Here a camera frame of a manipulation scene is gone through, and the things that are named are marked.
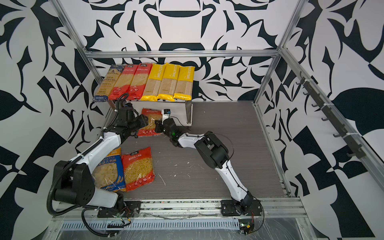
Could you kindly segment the red macaroni bag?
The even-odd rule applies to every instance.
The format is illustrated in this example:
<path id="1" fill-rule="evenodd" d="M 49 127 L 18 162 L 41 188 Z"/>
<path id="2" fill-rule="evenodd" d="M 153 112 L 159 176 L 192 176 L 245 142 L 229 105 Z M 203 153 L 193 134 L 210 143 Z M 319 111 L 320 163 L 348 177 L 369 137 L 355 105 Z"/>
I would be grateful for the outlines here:
<path id="1" fill-rule="evenodd" d="M 155 180 L 151 147 L 122 155 L 126 191 L 134 191 Z"/>
<path id="2" fill-rule="evenodd" d="M 142 115 L 147 116 L 149 120 L 148 125 L 139 130 L 138 137 L 151 137 L 160 135 L 160 133 L 156 133 L 155 131 L 155 121 L 161 121 L 163 119 L 162 112 L 160 110 L 143 108 Z"/>

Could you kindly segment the red noodle bag long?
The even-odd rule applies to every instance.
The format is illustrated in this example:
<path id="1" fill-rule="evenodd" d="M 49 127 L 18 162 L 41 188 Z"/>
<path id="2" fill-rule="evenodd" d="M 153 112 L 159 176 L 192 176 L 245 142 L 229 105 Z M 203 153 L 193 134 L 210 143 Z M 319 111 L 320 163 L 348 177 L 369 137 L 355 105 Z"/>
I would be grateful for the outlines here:
<path id="1" fill-rule="evenodd" d="M 138 68 L 134 74 L 133 80 L 128 90 L 128 101 L 136 101 L 141 99 L 152 67 L 152 63 L 144 63 L 138 65 Z"/>

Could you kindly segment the yellow spaghetti bag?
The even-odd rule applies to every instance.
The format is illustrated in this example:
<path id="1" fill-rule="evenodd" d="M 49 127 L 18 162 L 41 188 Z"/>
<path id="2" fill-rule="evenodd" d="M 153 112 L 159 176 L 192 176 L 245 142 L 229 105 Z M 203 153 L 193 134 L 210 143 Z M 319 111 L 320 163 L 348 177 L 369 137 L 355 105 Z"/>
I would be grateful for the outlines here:
<path id="1" fill-rule="evenodd" d="M 157 102 L 160 85 L 168 64 L 153 64 L 141 101 Z"/>
<path id="2" fill-rule="evenodd" d="M 174 93 L 176 90 L 180 65 L 168 64 L 166 66 L 162 82 L 160 84 L 160 90 L 157 95 L 158 100 L 174 102 Z"/>
<path id="3" fill-rule="evenodd" d="M 180 67 L 174 99 L 191 101 L 193 92 L 195 67 Z"/>

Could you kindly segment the red long spaghetti bag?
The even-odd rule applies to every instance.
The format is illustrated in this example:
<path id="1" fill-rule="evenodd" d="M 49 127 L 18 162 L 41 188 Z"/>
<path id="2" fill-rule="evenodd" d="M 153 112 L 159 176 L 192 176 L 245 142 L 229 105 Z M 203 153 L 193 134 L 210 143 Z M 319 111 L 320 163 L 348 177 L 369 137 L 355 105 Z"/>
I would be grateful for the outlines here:
<path id="1" fill-rule="evenodd" d="M 125 65 L 123 72 L 109 95 L 109 100 L 117 100 L 121 95 L 128 92 L 138 66 Z"/>

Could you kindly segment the blue-ended spaghetti bag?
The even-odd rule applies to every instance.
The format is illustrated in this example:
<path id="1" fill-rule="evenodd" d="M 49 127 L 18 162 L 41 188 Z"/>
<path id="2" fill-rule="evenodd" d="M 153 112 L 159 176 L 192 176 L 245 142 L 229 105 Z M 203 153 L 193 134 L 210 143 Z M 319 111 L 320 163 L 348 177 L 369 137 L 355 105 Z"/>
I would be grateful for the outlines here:
<path id="1" fill-rule="evenodd" d="M 96 94 L 94 102 L 107 102 L 116 82 L 124 70 L 124 65 L 111 65 Z"/>

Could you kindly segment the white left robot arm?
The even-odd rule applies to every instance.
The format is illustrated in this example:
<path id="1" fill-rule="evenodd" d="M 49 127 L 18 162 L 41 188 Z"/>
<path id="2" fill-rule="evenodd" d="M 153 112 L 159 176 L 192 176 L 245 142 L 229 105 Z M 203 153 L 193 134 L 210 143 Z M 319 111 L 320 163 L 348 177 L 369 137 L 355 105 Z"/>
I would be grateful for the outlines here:
<path id="1" fill-rule="evenodd" d="M 148 117 L 140 115 L 131 103 L 126 103 L 129 94 L 122 94 L 116 101 L 116 115 L 103 128 L 99 139 L 84 152 L 69 161 L 59 161 L 54 166 L 53 181 L 48 192 L 46 208 L 53 216 L 61 216 L 82 208 L 81 218 L 86 229 L 102 238 L 116 237 L 122 229 L 131 224 L 122 221 L 119 226 L 108 225 L 102 233 L 94 230 L 87 222 L 87 211 L 109 209 L 113 216 L 122 220 L 126 204 L 120 193 L 97 188 L 92 173 L 107 155 L 118 148 L 127 138 L 136 137 L 139 129 L 148 125 Z"/>

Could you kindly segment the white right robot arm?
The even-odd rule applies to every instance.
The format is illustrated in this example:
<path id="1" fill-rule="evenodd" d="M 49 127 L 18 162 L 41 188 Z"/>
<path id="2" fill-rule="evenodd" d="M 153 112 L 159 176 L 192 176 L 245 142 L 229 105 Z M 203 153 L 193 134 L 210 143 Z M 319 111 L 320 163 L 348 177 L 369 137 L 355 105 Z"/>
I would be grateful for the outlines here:
<path id="1" fill-rule="evenodd" d="M 202 135 L 184 133 L 173 119 L 155 121 L 155 132 L 168 136 L 175 147 L 197 150 L 206 165 L 219 173 L 231 194 L 230 200 L 221 200 L 223 216 L 263 214 L 261 202 L 242 184 L 233 169 L 228 148 L 213 132 L 208 131 Z"/>

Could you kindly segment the white two-tier shelf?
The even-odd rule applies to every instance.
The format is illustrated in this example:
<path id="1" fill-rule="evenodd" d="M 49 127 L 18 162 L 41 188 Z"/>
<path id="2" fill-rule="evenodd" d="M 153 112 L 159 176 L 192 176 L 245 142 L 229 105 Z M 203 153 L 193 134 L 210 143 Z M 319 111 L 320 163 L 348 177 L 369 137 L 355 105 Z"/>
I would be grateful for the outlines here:
<path id="1" fill-rule="evenodd" d="M 108 100 L 112 103 L 116 103 L 117 100 Z M 191 101 L 183 101 L 183 100 L 177 100 L 174 102 L 170 101 L 164 101 L 164 100 L 158 100 L 157 102 L 150 102 L 150 101 L 128 101 L 127 99 L 123 101 L 123 103 L 131 103 L 133 107 L 139 112 L 142 112 L 143 108 L 146 109 L 153 109 L 153 110 L 160 110 L 163 109 L 170 109 L 171 110 L 171 117 L 178 118 L 180 120 L 179 125 L 182 126 L 188 126 L 190 127 L 192 125 L 192 115 L 193 115 L 193 105 Z"/>

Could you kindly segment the blue-bottom pasta bag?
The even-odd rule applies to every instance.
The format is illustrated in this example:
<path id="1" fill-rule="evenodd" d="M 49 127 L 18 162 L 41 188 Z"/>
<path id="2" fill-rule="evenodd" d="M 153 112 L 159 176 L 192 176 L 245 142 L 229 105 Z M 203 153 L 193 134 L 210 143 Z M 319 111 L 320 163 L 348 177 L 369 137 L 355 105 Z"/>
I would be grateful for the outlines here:
<path id="1" fill-rule="evenodd" d="M 110 192 L 126 191 L 121 148 L 111 151 L 92 173 L 96 188 Z"/>

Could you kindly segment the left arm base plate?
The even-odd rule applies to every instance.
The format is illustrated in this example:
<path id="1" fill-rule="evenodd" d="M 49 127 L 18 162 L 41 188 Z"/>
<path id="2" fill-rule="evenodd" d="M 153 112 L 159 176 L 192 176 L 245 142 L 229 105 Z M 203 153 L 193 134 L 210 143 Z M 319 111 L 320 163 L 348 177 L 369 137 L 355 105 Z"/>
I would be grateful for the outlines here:
<path id="1" fill-rule="evenodd" d="M 98 218 L 116 218 L 118 214 L 122 218 L 137 216 L 141 211 L 141 201 L 124 201 L 113 208 L 103 208 L 98 212 Z"/>

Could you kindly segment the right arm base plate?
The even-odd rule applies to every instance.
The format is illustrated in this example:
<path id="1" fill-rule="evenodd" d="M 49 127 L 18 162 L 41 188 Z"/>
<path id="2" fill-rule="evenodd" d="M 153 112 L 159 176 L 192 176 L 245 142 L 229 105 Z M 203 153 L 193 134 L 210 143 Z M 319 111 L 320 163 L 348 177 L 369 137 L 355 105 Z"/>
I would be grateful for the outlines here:
<path id="1" fill-rule="evenodd" d="M 256 199 L 237 202 L 235 200 L 221 200 L 221 214 L 225 217 L 261 216 L 263 209 L 261 202 Z"/>

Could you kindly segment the aluminium frame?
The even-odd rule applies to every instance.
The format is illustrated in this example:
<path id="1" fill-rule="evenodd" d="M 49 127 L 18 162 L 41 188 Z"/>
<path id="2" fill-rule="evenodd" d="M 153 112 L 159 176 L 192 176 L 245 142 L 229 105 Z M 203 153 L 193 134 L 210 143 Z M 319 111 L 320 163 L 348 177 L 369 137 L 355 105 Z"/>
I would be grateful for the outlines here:
<path id="1" fill-rule="evenodd" d="M 288 66 L 292 69 L 295 76 L 299 78 L 300 81 L 300 72 L 306 79 L 313 79 L 310 77 L 309 73 L 299 65 L 297 60 L 294 58 L 292 53 L 285 48 L 286 42 L 282 42 L 282 46 L 277 47 L 275 50 L 190 50 L 186 48 L 181 48 L 180 50 L 165 50 L 165 51 L 121 51 L 121 52 L 95 52 L 88 51 L 80 39 L 80 35 L 77 33 L 76 28 L 71 22 L 70 16 L 65 11 L 61 1 L 52 1 L 53 8 L 57 12 L 60 21 L 69 31 L 70 37 L 73 38 L 73 42 L 80 51 L 81 56 L 86 62 L 87 67 L 90 69 L 92 75 L 96 78 L 98 84 L 101 84 L 103 77 L 98 72 L 96 65 L 93 63 L 95 59 L 104 59 L 104 58 L 139 58 L 139 57 L 148 57 L 152 58 L 197 58 L 197 57 L 266 57 L 273 58 L 271 65 L 268 68 L 266 75 L 263 78 L 261 83 L 260 92 L 264 91 L 266 84 L 270 81 L 272 77 L 272 72 L 277 68 L 278 62 L 284 60 Z M 369 145 L 369 143 L 362 137 L 362 135 L 354 129 L 351 123 L 347 121 L 345 116 L 341 113 L 342 120 L 348 127 L 349 131 L 358 133 L 357 140 L 361 141 L 363 145 L 363 150 L 367 154 L 364 158 L 359 159 L 363 166 L 368 170 L 372 178 L 377 182 L 380 188 L 384 187 L 384 163 L 380 159 L 380 156 L 374 151 L 374 149 Z"/>

